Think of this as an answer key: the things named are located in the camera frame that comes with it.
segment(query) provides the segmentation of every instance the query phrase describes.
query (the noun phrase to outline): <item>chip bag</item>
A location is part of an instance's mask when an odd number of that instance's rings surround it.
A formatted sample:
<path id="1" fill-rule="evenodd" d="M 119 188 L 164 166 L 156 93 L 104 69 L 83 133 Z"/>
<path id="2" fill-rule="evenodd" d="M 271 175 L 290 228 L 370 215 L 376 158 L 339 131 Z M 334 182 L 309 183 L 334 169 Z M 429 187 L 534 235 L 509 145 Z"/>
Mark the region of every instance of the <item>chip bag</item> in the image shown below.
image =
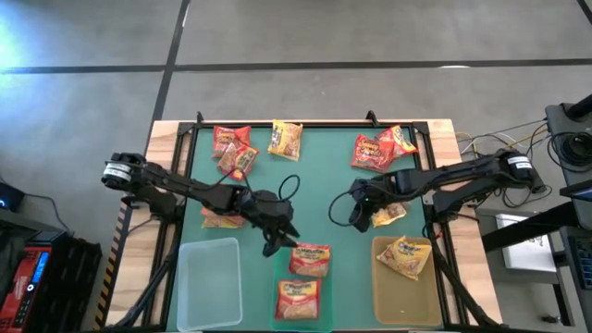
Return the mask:
<path id="1" fill-rule="evenodd" d="M 245 126 L 240 129 L 227 129 L 214 126 L 214 153 L 212 157 L 222 157 L 228 145 L 235 139 L 243 143 L 251 144 L 251 126 Z"/>
<path id="2" fill-rule="evenodd" d="M 376 136 L 376 139 L 381 142 L 392 142 L 393 143 L 393 154 L 392 161 L 397 158 L 417 152 L 417 148 L 405 139 L 401 126 L 393 126 L 391 128 L 383 130 Z"/>
<path id="3" fill-rule="evenodd" d="M 220 216 L 207 208 L 202 208 L 205 216 L 202 228 L 242 228 L 244 218 L 242 216 Z"/>
<path id="4" fill-rule="evenodd" d="M 299 126 L 274 120 L 271 142 L 267 147 L 267 152 L 298 161 L 300 158 L 301 136 L 302 124 Z"/>
<path id="5" fill-rule="evenodd" d="M 331 247 L 299 243 L 292 248 L 288 270 L 292 274 L 323 278 L 329 271 Z"/>
<path id="6" fill-rule="evenodd" d="M 407 203 L 391 203 L 385 208 L 380 208 L 370 216 L 374 228 L 387 226 L 395 220 L 407 215 Z"/>
<path id="7" fill-rule="evenodd" d="M 320 309 L 321 280 L 280 280 L 276 319 L 316 319 Z"/>
<path id="8" fill-rule="evenodd" d="M 417 281 L 431 252 L 430 245 L 411 244 L 403 236 L 390 244 L 376 259 L 407 278 Z"/>
<path id="9" fill-rule="evenodd" d="M 392 162 L 392 145 L 393 142 L 375 141 L 359 134 L 353 148 L 351 166 L 386 172 Z"/>
<path id="10" fill-rule="evenodd" d="M 258 154 L 258 150 L 235 139 L 228 145 L 222 158 L 220 158 L 218 169 L 224 174 L 232 171 L 229 177 L 241 181 L 244 179 L 244 175 L 248 174 L 253 168 L 253 163 Z"/>

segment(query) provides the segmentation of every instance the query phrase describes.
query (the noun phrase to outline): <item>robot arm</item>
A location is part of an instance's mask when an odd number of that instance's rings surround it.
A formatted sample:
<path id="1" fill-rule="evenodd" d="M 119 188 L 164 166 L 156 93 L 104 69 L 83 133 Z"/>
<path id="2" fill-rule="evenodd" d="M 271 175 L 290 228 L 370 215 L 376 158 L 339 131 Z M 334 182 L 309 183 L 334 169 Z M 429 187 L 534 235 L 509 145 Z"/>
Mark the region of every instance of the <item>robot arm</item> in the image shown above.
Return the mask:
<path id="1" fill-rule="evenodd" d="M 131 200 L 146 202 L 152 214 L 165 220 L 182 218 L 173 193 L 196 200 L 218 215 L 242 216 L 263 231 L 265 257 L 282 246 L 295 247 L 296 242 L 288 235 L 300 236 L 290 223 L 294 211 L 290 200 L 280 200 L 271 191 L 252 191 L 241 185 L 207 185 L 146 162 L 140 154 L 113 154 L 101 181 L 110 189 L 130 193 L 130 197 L 122 199 L 126 204 Z"/>
<path id="2" fill-rule="evenodd" d="M 438 188 L 468 181 L 453 191 Z M 427 208 L 432 222 L 446 222 L 464 203 L 485 199 L 502 188 L 538 189 L 544 186 L 530 159 L 516 150 L 500 149 L 474 161 L 442 166 L 434 170 L 403 169 L 372 179 L 356 179 L 350 195 L 356 202 L 350 223 L 361 232 L 368 230 L 370 216 L 388 204 L 412 200 L 435 190 Z"/>

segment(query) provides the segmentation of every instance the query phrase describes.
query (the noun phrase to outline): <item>red electronic device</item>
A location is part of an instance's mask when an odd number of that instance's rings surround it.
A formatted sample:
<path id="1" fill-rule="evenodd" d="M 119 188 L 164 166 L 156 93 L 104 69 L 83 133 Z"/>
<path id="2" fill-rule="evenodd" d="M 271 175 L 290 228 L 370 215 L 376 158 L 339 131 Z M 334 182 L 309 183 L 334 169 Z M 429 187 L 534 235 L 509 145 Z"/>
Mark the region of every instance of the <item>red electronic device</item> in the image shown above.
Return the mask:
<path id="1" fill-rule="evenodd" d="M 28 246 L 25 252 L 12 280 L 13 289 L 0 310 L 0 333 L 22 332 L 52 248 Z"/>

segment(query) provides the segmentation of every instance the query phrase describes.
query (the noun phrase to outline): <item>tan plastic tray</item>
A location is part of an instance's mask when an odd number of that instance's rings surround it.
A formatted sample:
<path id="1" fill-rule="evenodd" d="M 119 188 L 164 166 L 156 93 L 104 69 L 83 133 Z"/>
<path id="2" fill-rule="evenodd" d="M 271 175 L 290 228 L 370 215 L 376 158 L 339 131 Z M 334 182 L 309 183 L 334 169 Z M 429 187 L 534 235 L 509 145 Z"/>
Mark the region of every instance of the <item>tan plastic tray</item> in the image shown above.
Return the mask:
<path id="1" fill-rule="evenodd" d="M 442 323 L 438 302 L 436 272 L 432 253 L 413 281 L 379 262 L 376 256 L 399 237 L 375 237 L 372 240 L 372 292 L 376 320 L 386 325 L 437 326 Z M 429 244 L 425 238 L 408 237 L 415 244 Z"/>

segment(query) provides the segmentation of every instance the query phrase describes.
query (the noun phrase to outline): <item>gray concrete floor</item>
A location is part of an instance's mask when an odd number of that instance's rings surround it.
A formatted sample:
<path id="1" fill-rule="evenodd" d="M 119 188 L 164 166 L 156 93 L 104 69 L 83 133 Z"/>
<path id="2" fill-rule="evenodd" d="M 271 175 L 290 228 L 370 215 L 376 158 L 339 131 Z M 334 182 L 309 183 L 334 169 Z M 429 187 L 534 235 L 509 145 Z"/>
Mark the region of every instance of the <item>gray concrete floor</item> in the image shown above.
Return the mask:
<path id="1" fill-rule="evenodd" d="M 0 68 L 164 65 L 180 4 L 0 0 Z M 591 56 L 592 25 L 575 0 L 193 0 L 177 63 Z M 120 194 L 101 185 L 103 162 L 113 152 L 143 151 L 161 79 L 0 74 L 0 174 L 53 196 L 77 235 L 106 253 Z M 479 134 L 541 119 L 546 105 L 578 101 L 591 88 L 590 66 L 177 73 L 163 119 L 194 119 L 198 110 L 211 119 L 351 118 L 373 109 L 380 117 L 452 118 L 456 130 Z M 543 149 L 535 165 L 554 189 L 564 184 Z M 555 193 L 524 210 L 560 202 Z M 486 206 L 502 207 L 495 198 Z M 44 202 L 28 199 L 23 214 L 56 224 Z M 495 284 L 512 327 L 586 331 L 581 318 L 575 328 L 537 320 L 555 311 L 549 286 Z"/>

